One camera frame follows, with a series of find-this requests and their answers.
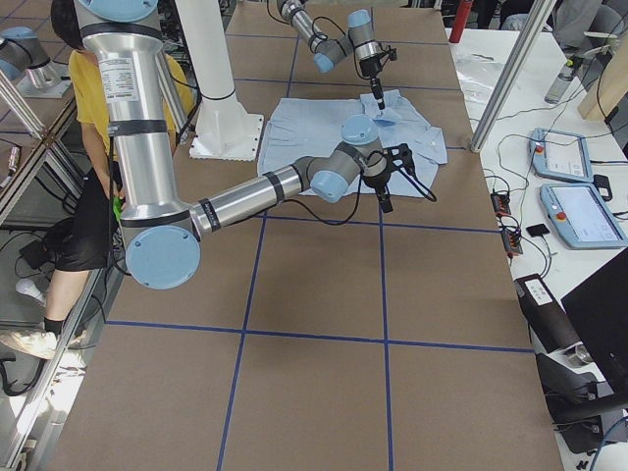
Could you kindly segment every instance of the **green object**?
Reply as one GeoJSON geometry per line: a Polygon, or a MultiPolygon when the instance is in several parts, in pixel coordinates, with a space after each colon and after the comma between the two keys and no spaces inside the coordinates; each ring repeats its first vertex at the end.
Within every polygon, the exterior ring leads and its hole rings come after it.
{"type": "Polygon", "coordinates": [[[122,199],[119,196],[114,196],[114,215],[116,221],[120,222],[120,215],[122,214],[122,199]]]}

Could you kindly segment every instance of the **person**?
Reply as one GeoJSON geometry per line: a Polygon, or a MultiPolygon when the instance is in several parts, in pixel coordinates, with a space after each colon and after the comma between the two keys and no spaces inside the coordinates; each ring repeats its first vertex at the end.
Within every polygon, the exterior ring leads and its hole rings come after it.
{"type": "MultiPolygon", "coordinates": [[[[84,187],[78,200],[72,234],[55,265],[46,298],[43,331],[37,329],[0,332],[0,342],[11,348],[40,358],[50,359],[55,353],[64,321],[82,293],[91,270],[107,266],[112,234],[109,229],[111,205],[110,179],[114,179],[114,195],[124,199],[125,190],[118,162],[114,162],[113,176],[109,173],[109,114],[98,69],[92,52],[82,45],[74,0],[53,0],[50,20],[55,33],[74,49],[69,61],[69,75],[77,101],[77,120],[80,123],[82,143],[91,163],[84,178],[84,187]]],[[[189,113],[193,98],[184,86],[182,68],[170,56],[168,65],[177,83],[183,109],[189,113]]],[[[175,124],[165,106],[171,147],[175,149],[175,124]]]]}
{"type": "MultiPolygon", "coordinates": [[[[499,29],[521,29],[534,0],[506,0],[499,12],[499,29]]],[[[548,18],[561,48],[577,48],[594,22],[602,0],[558,0],[548,18]]]]}

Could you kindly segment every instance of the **yellow t-shirt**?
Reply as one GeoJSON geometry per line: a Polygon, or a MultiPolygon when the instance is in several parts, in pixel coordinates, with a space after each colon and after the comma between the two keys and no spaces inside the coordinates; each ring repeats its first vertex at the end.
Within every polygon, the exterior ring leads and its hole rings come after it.
{"type": "MultiPolygon", "coordinates": [[[[166,55],[168,67],[173,77],[186,83],[185,74],[181,66],[172,57],[166,55]]],[[[75,89],[77,100],[77,121],[96,126],[98,133],[105,144],[105,152],[109,152],[109,111],[105,100],[105,92],[102,87],[102,78],[98,66],[89,61],[87,57],[74,51],[70,56],[69,72],[75,89]]],[[[194,106],[194,100],[189,87],[175,82],[177,93],[181,100],[183,110],[189,113],[194,106]]],[[[164,102],[164,114],[169,131],[176,129],[175,121],[168,105],[164,102]]]]}

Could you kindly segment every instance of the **shirt sleeve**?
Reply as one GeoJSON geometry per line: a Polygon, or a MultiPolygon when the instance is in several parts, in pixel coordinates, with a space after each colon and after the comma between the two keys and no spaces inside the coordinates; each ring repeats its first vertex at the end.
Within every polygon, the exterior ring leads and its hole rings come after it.
{"type": "Polygon", "coordinates": [[[73,52],[68,61],[68,74],[72,80],[72,87],[75,91],[75,100],[77,101],[77,121],[79,123],[93,124],[94,120],[88,113],[88,106],[85,103],[85,94],[83,87],[85,86],[84,75],[80,69],[80,58],[77,52],[73,52]]]}

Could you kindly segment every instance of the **blue joint cap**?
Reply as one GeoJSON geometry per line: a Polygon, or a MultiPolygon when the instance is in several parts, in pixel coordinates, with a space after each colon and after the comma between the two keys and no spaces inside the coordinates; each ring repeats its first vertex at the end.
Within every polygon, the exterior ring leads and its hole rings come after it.
{"type": "Polygon", "coordinates": [[[346,193],[349,183],[336,172],[320,170],[314,174],[310,187],[328,203],[336,203],[346,193]]]}
{"type": "Polygon", "coordinates": [[[127,247],[127,267],[142,285],[169,289],[196,272],[200,246],[194,235],[178,226],[156,226],[135,236],[127,247]]]}
{"type": "Polygon", "coordinates": [[[332,60],[320,52],[314,54],[314,64],[316,64],[316,67],[321,74],[326,74],[334,69],[334,63],[332,60]]]}
{"type": "Polygon", "coordinates": [[[143,20],[157,8],[157,0],[79,0],[88,11],[111,22],[143,20]]]}
{"type": "Polygon", "coordinates": [[[2,59],[0,59],[0,71],[2,71],[9,80],[15,80],[22,74],[20,69],[2,59]]]}
{"type": "Polygon", "coordinates": [[[342,126],[342,140],[351,145],[367,145],[379,136],[375,122],[366,115],[354,115],[342,126]]]}
{"type": "Polygon", "coordinates": [[[36,39],[37,35],[32,32],[32,29],[26,26],[8,27],[7,29],[0,31],[0,36],[7,39],[36,39]]]}
{"type": "Polygon", "coordinates": [[[356,10],[346,18],[346,22],[348,23],[349,27],[360,27],[368,25],[369,23],[371,23],[371,15],[369,15],[369,12],[364,9],[356,10]]]}

